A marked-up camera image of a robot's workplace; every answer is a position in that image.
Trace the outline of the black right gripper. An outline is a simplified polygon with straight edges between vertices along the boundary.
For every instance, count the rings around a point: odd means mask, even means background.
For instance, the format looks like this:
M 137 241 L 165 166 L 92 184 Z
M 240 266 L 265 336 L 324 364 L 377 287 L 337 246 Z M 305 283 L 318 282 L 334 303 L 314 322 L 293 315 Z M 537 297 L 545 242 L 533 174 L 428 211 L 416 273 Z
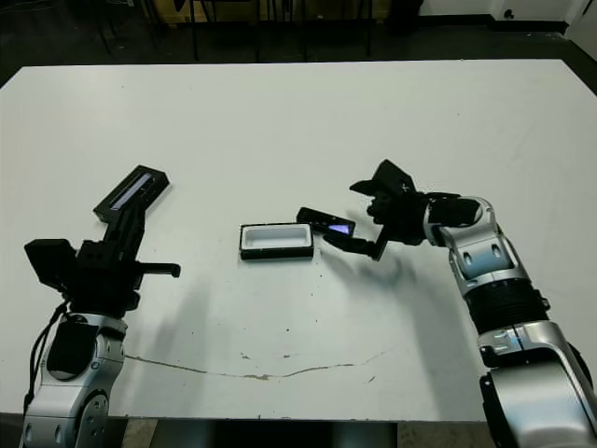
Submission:
M 410 191 L 394 195 L 377 190 L 370 197 L 367 213 L 375 224 L 382 227 L 377 240 L 372 242 L 344 234 L 328 234 L 324 236 L 328 244 L 344 252 L 379 260 L 388 242 L 419 245 L 425 239 L 423 217 L 429 204 L 427 194 Z

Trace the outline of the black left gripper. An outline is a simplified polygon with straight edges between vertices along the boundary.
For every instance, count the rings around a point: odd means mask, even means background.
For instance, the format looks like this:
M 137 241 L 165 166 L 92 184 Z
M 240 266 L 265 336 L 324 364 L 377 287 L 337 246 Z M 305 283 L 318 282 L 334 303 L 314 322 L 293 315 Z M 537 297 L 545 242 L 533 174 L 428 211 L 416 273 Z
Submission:
M 76 255 L 76 271 L 67 296 L 74 313 L 127 313 L 135 310 L 147 274 L 177 278 L 177 263 L 146 263 L 137 259 L 145 232 L 145 212 L 139 207 L 117 213 L 104 241 L 83 242 Z

